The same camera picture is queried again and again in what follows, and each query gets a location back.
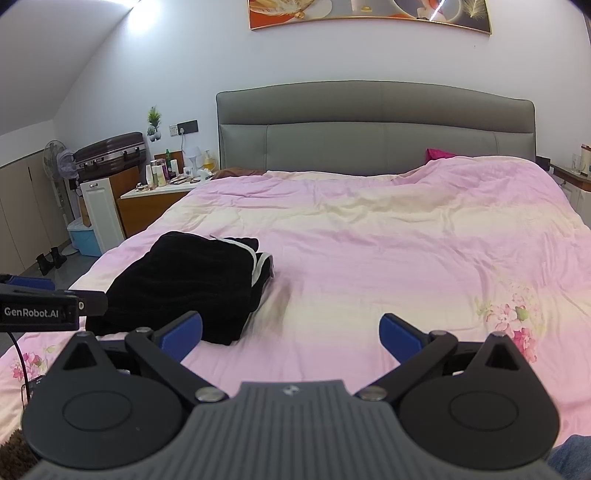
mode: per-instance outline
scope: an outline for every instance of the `bed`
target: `bed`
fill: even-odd
[[[253,236],[275,277],[242,339],[183,364],[233,395],[242,381],[341,378],[397,364],[378,322],[394,312],[460,340],[504,330],[561,414],[558,443],[591,434],[591,232],[535,159],[533,104],[439,85],[318,82],[217,96],[222,167],[103,255],[74,288],[107,290],[167,231]],[[424,165],[425,150],[455,158]],[[67,333],[26,334],[30,377]],[[18,427],[22,372],[0,359],[0,439]]]

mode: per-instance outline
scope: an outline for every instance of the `black cable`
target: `black cable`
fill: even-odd
[[[11,332],[6,332],[14,343],[14,347],[17,349],[18,357],[21,361],[22,367],[22,376],[25,378],[25,390],[27,390],[27,403],[31,401],[31,391],[29,390],[29,379],[27,377],[27,366],[25,365],[25,359],[22,357],[21,349],[18,346],[17,339],[14,338],[14,335]]]

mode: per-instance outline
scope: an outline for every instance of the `blue gripper pad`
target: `blue gripper pad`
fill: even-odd
[[[379,341],[403,364],[429,343],[429,336],[395,314],[385,313],[379,321]]]
[[[152,341],[180,362],[201,341],[203,322],[197,312],[187,312],[154,332]]]
[[[6,282],[6,285],[12,285],[14,287],[41,288],[42,290],[56,289],[56,285],[49,278],[19,277],[18,275],[14,275]]]

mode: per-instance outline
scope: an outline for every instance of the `floral pattern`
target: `floral pattern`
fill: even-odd
[[[49,368],[48,353],[53,353],[55,350],[56,346],[50,345],[41,351],[41,355],[35,352],[24,352],[22,354],[22,359],[25,361],[25,368],[27,369],[27,378],[29,380],[47,372],[47,369]],[[11,369],[12,377],[16,378],[19,382],[22,382],[24,374],[22,372],[21,361],[18,357],[13,360]]]
[[[501,301],[479,302],[476,299],[478,315],[490,332],[505,332],[525,359],[533,363],[538,359],[534,332],[539,335],[544,324],[537,294],[533,288],[513,281],[500,282],[499,286]]]

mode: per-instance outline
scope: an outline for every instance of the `potted plant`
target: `potted plant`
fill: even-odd
[[[156,140],[156,129],[152,125],[148,127],[148,138],[151,142]]]
[[[158,127],[160,126],[160,112],[156,110],[156,106],[154,105],[149,111],[148,111],[148,123],[154,127],[154,139],[155,140],[160,140],[160,138],[162,137],[162,134],[158,131]]]

